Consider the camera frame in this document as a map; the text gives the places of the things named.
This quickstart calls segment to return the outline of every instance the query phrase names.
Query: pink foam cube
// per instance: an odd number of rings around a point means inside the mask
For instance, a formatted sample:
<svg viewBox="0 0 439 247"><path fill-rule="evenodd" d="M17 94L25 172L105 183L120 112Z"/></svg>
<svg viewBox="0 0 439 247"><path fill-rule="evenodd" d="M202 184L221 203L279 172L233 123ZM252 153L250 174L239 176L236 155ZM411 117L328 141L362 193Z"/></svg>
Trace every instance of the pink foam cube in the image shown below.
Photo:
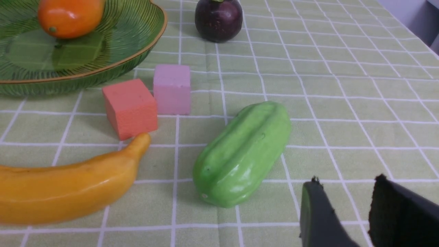
<svg viewBox="0 0 439 247"><path fill-rule="evenodd" d="M157 103L140 79L102 88L107 118L121 141L158 129Z"/></svg>
<svg viewBox="0 0 439 247"><path fill-rule="evenodd" d="M157 113L191 113L191 69L186 65L160 64L154 72L154 98Z"/></svg>

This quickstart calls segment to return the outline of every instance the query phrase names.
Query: green papaya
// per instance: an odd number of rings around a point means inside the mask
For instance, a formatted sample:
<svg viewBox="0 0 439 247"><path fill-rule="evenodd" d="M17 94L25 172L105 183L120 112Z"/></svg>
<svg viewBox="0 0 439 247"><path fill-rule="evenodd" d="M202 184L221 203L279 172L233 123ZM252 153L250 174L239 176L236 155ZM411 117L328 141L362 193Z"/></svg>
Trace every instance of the green papaya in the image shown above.
<svg viewBox="0 0 439 247"><path fill-rule="evenodd" d="M282 104L244 107L195 161L193 182L201 199L224 208L245 202L281 156L291 131Z"/></svg>

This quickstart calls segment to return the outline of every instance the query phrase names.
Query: toy orange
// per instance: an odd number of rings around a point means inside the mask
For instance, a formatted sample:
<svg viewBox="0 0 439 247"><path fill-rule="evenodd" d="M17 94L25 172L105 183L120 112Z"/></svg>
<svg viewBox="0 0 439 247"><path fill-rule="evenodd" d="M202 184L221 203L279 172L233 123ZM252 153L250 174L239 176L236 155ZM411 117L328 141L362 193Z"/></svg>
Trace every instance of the toy orange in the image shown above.
<svg viewBox="0 0 439 247"><path fill-rule="evenodd" d="M77 38L99 25L104 6L105 0L40 0L38 21L51 36Z"/></svg>

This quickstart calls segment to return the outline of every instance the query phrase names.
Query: green bowl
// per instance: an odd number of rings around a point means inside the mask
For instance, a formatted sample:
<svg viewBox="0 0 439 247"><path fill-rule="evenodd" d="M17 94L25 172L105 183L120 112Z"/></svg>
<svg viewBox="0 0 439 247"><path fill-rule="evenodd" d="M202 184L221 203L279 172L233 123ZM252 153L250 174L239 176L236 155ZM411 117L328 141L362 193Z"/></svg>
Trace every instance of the green bowl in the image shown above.
<svg viewBox="0 0 439 247"><path fill-rule="evenodd" d="M93 32L58 40L41 29L38 3L0 0L0 94L69 93L115 79L148 56L168 23L152 0L107 0Z"/></svg>

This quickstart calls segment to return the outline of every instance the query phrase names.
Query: banana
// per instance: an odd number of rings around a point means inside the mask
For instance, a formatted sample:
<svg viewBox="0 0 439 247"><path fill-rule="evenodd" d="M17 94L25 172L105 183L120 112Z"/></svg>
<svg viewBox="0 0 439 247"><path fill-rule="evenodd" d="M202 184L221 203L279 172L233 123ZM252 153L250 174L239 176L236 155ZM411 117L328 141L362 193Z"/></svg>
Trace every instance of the banana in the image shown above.
<svg viewBox="0 0 439 247"><path fill-rule="evenodd" d="M70 221L105 208L136 180L151 137L137 135L126 148L58 167L0 165L0 224Z"/></svg>

